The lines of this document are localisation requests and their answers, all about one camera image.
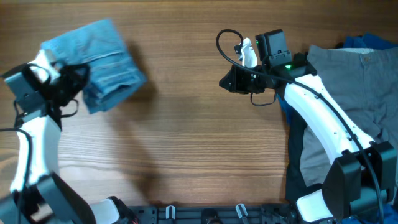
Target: gray trousers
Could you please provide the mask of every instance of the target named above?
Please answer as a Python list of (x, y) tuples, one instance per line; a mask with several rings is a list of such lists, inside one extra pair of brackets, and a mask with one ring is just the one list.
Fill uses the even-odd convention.
[[(329, 94), (359, 128), (376, 142), (389, 141), (398, 149), (398, 47), (359, 54), (313, 45), (308, 61)], [(300, 160), (305, 184), (323, 183), (329, 169), (325, 150), (307, 127)]]

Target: blue garment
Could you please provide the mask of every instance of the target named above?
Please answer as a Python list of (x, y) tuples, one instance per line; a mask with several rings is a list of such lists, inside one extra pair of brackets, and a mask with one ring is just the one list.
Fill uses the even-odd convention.
[[(398, 223), (398, 213), (397, 211), (395, 211), (391, 205), (387, 204), (383, 206), (383, 210), (384, 210), (384, 223)], [(377, 217), (376, 222), (369, 222), (366, 220), (361, 220), (362, 223), (365, 224), (377, 224), (379, 223), (379, 212), (377, 211)], [(349, 218), (345, 218), (342, 220), (343, 224), (362, 224), (359, 220), (357, 220), (355, 217), (349, 217)]]
[(370, 48), (376, 50), (386, 50), (393, 47), (398, 47), (398, 44), (393, 44), (370, 33), (365, 33), (363, 37), (346, 37), (343, 45), (343, 48)]
[(113, 108), (146, 82), (110, 19), (43, 42), (41, 48), (52, 50), (60, 64), (88, 63), (83, 99), (91, 114)]

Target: wooden tabletop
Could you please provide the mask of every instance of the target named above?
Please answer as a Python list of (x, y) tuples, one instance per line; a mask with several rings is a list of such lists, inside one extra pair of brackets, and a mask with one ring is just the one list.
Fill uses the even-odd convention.
[[(128, 205), (283, 202), (287, 133), (279, 104), (255, 107), (218, 86), (230, 64), (221, 29), (244, 37), (283, 29), (289, 49), (333, 48), (347, 35), (398, 40), (396, 2), (151, 1), (0, 6), (0, 72), (31, 61), (40, 43), (112, 18), (147, 84), (106, 113), (63, 119), (61, 177), (88, 202), (111, 195)], [(233, 59), (233, 34), (221, 38)], [(271, 101), (273, 92), (257, 95)], [(0, 127), (15, 117), (0, 83)], [(74, 105), (64, 109), (74, 110)], [(0, 134), (0, 196), (18, 160), (16, 134)]]

